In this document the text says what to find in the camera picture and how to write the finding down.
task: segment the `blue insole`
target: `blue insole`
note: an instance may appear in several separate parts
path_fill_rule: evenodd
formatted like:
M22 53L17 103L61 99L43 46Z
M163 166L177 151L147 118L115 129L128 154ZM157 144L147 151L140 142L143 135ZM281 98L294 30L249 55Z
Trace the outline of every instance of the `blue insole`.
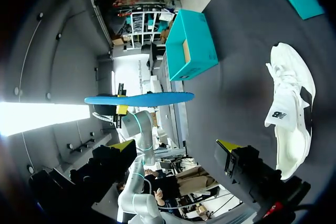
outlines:
M85 102L101 105L128 105L137 107L156 107L179 102L187 102L195 97L187 92L162 92L135 95L133 97L87 97Z

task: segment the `white wall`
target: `white wall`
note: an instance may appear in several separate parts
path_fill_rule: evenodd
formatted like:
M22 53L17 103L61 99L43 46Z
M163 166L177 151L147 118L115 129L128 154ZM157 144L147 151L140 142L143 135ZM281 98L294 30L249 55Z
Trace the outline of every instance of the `white wall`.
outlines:
M139 79L139 61L141 61L141 76L142 81L150 79L150 72L146 63L149 59L148 54L128 55L113 59L115 88L118 88L119 83L124 83L124 89L127 90L127 96L139 95L140 79Z

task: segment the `person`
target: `person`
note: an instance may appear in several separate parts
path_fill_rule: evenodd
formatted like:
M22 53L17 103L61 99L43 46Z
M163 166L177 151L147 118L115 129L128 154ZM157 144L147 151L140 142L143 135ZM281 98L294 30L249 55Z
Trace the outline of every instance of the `person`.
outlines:
M156 151L162 151L162 150L166 150L166 149L167 149L167 145L165 143L159 143L159 146L156 149Z
M150 192L149 183L145 181L143 193L153 194L159 206L164 206L165 201L168 199L175 199L196 191L202 191L217 183L200 166L193 167L174 176L157 178L158 175L158 172L150 169L145 170L145 179L151 183L152 191Z

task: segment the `shoe lace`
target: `shoe lace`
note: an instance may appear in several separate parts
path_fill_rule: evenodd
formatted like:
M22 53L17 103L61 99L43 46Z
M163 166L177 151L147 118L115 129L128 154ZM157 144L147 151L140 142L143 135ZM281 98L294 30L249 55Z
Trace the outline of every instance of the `shoe lace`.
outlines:
M266 67L274 81L274 94L277 92L278 88L289 89L297 97L297 101L301 101L300 96L300 83L296 78L294 71L285 70L282 65L271 65L266 63Z

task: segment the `metal shelving unit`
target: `metal shelving unit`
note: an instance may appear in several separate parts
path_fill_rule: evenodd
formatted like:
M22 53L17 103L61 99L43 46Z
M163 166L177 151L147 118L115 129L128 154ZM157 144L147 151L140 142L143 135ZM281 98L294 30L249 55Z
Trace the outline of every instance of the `metal shelving unit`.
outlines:
M161 34L160 31L157 31L158 24L156 22L159 20L159 16L162 13L170 13L170 12L168 10L161 10L161 11L132 12L130 14L131 18L130 25L132 33L127 34L127 36L131 37L132 48L141 48L141 46L144 45L145 42L160 41L160 37L155 35ZM153 14L153 25L149 27L148 17L151 14Z

